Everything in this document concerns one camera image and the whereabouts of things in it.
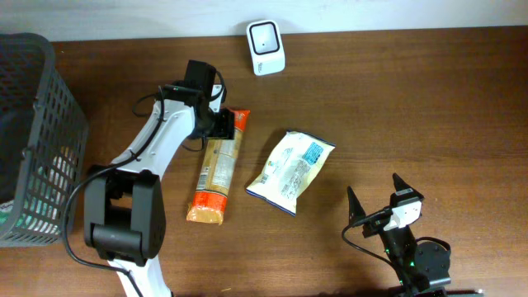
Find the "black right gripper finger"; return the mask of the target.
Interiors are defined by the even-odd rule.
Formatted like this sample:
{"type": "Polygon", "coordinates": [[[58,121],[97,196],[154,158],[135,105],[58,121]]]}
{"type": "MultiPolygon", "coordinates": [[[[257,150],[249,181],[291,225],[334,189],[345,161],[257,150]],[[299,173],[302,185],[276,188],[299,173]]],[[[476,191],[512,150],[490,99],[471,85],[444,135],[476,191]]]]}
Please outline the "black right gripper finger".
{"type": "Polygon", "coordinates": [[[395,192],[391,195],[391,200],[408,200],[418,198],[424,200],[424,195],[407,184],[396,172],[392,175],[395,192]]]}
{"type": "Polygon", "coordinates": [[[366,214],[351,186],[347,187],[347,197],[349,202],[349,225],[363,225],[366,214]]]}

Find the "cream snack bag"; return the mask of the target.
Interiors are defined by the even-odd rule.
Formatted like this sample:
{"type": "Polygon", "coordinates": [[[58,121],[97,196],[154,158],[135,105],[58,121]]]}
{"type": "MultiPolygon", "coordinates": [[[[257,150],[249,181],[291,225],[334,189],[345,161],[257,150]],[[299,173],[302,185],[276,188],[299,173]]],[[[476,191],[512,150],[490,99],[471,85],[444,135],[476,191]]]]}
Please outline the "cream snack bag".
{"type": "Polygon", "coordinates": [[[246,192],[295,216],[297,200],[321,171],[334,143],[301,131],[288,130],[272,149],[261,173],[246,192]]]}

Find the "orange spaghetti package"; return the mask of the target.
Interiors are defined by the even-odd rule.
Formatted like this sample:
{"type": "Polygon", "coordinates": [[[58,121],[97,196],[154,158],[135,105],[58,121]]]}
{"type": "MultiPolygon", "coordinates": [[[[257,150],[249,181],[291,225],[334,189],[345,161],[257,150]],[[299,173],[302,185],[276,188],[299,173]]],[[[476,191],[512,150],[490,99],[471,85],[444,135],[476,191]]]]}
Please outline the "orange spaghetti package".
{"type": "Polygon", "coordinates": [[[222,224],[239,149],[250,110],[233,110],[233,139],[208,141],[196,191],[186,220],[222,224]]]}

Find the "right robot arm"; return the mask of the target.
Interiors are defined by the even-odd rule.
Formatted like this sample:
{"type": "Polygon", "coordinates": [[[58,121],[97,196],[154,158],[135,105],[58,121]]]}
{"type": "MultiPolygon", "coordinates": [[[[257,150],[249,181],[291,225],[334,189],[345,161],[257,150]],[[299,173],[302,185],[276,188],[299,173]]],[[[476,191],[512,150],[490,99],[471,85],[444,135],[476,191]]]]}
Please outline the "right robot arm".
{"type": "Polygon", "coordinates": [[[398,277],[399,286],[390,296],[483,296],[482,290],[448,291],[451,246],[433,237],[416,238],[410,228],[422,216],[425,196],[407,184],[397,173],[392,175],[395,192],[389,204],[367,214],[352,187],[346,189],[348,225],[342,230],[345,243],[388,264],[398,277]],[[364,238],[378,236],[384,245],[382,257],[347,238],[350,229],[361,227],[364,238]]]}

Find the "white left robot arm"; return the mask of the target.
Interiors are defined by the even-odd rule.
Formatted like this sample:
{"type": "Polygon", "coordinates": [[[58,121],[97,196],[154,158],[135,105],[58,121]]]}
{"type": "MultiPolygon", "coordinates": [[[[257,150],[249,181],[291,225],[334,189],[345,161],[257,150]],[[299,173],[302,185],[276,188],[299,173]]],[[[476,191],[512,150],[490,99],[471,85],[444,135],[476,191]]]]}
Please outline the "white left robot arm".
{"type": "Polygon", "coordinates": [[[129,147],[87,178],[85,243],[117,273],[128,296],[172,295],[158,256],[166,233],[163,175],[186,139],[233,139],[234,114],[221,106],[226,95],[223,83],[161,87],[129,147]]]}

